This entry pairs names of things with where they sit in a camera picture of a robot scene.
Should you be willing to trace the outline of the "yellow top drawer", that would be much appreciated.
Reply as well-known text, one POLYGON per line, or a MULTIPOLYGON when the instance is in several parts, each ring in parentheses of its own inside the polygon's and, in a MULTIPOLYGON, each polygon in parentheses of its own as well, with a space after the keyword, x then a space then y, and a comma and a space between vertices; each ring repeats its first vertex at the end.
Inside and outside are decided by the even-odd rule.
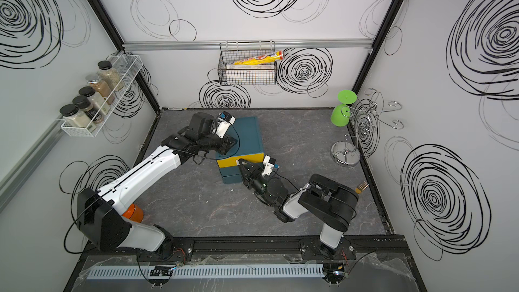
POLYGON ((252 163, 262 163, 264 160, 264 152, 234 156, 216 154, 216 160, 219 168, 239 166, 239 160, 241 159, 252 163))

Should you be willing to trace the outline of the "teal drawer cabinet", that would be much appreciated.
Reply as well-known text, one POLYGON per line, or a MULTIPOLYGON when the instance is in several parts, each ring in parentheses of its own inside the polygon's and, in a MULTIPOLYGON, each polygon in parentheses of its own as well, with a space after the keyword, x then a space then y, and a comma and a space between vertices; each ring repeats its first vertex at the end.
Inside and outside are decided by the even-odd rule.
POLYGON ((240 118, 228 129, 227 135, 235 138, 238 143, 227 155, 247 155, 264 152, 260 123, 256 116, 240 118))

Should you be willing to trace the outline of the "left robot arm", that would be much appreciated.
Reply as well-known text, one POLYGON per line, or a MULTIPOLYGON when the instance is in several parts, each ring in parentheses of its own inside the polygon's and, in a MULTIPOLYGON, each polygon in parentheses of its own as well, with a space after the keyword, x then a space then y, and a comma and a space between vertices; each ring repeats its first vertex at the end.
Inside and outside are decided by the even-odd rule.
POLYGON ((228 112, 213 117, 195 113, 188 126, 164 139, 154 152, 115 181, 78 194, 73 225, 102 252, 132 248, 161 260, 174 253, 172 236, 164 228, 138 223, 123 214, 147 189, 202 151, 227 154, 238 140, 227 131, 236 121, 228 112))

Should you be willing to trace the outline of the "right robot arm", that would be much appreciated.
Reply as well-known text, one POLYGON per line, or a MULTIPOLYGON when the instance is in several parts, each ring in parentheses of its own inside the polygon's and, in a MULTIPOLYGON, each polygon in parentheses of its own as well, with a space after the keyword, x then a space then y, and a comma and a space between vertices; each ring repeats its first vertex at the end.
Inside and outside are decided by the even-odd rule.
POLYGON ((316 251, 326 259, 335 257, 344 233, 357 215, 359 189, 313 174, 307 184, 290 193, 276 175, 278 166, 274 159, 266 156, 263 162, 253 163, 241 158, 238 167, 243 184, 260 202, 273 208, 281 222, 291 223, 306 213, 320 219, 323 227, 316 251))

